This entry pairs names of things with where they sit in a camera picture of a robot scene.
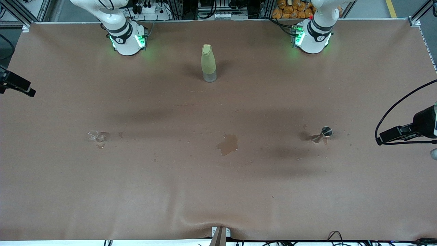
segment metal jigger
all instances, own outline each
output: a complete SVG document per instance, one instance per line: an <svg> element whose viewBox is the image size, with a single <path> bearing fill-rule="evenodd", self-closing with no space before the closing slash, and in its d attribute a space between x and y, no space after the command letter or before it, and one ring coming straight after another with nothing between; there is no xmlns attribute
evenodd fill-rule
<svg viewBox="0 0 437 246"><path fill-rule="evenodd" d="M332 129L330 127L322 128L322 131L319 135L315 135L312 138L312 141L315 143L319 143L323 138L332 136Z"/></svg>

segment green led light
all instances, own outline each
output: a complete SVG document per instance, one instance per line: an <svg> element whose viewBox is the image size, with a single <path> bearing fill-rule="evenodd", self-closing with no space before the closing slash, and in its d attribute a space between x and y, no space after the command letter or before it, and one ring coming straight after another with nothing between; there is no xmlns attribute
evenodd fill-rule
<svg viewBox="0 0 437 246"><path fill-rule="evenodd" d="M304 37L305 37L305 32L302 31L301 34L299 34L299 36L296 37L295 45L298 46L301 45Z"/></svg>
<svg viewBox="0 0 437 246"><path fill-rule="evenodd" d="M140 47L144 47L144 38L138 35L135 35L135 39Z"/></svg>
<svg viewBox="0 0 437 246"><path fill-rule="evenodd" d="M114 40L112 39L112 37L111 37L111 36L109 36L109 39L111 40L111 43L112 43L112 47L114 47L114 49L116 49L116 47L115 47L115 43L114 43Z"/></svg>

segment yellow floor line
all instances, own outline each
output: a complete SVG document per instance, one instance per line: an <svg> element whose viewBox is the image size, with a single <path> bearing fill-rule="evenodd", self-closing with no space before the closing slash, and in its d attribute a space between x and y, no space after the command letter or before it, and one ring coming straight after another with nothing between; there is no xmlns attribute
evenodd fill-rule
<svg viewBox="0 0 437 246"><path fill-rule="evenodd" d="M395 8L393 7L392 0L385 0L385 2L387 3L387 7L388 7L388 11L390 12L390 16L392 18L397 18Z"/></svg>

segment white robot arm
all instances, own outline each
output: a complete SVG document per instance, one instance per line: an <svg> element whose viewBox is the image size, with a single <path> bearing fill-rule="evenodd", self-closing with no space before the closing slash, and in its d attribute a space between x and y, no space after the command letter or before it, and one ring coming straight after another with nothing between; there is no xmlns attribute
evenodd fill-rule
<svg viewBox="0 0 437 246"><path fill-rule="evenodd" d="M328 45L331 31L339 17L337 7L354 0L311 0L317 8L312 19L305 19L297 25L303 26L302 35L295 45L303 51L316 54Z"/></svg>
<svg viewBox="0 0 437 246"><path fill-rule="evenodd" d="M144 26L127 21L119 9L128 0L71 0L71 2L99 19L106 30L114 48L122 55L130 56L146 46Z"/></svg>

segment floor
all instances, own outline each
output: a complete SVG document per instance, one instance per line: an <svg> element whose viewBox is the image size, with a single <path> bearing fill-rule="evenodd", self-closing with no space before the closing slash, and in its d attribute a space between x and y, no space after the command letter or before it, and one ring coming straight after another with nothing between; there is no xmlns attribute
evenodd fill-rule
<svg viewBox="0 0 437 246"><path fill-rule="evenodd" d="M96 21L96 18L85 11L73 5L69 0L56 0L57 4L54 8L53 15L50 21L75 22L75 21ZM25 4L32 13L37 13L38 4L42 0L32 0ZM424 0L360 0L350 11L348 18L390 18L390 17L408 17L418 9ZM388 6L393 5L390 13ZM1 21L12 20L13 17L9 13L5 13L3 18L0 18L0 34L4 35L13 44L16 44L21 30L5 30L1 29ZM420 20L423 35L427 41L430 53L437 57L437 18L428 12ZM9 44L0 40L1 54L10 52ZM10 59L0 60L0 65L7 67Z"/></svg>

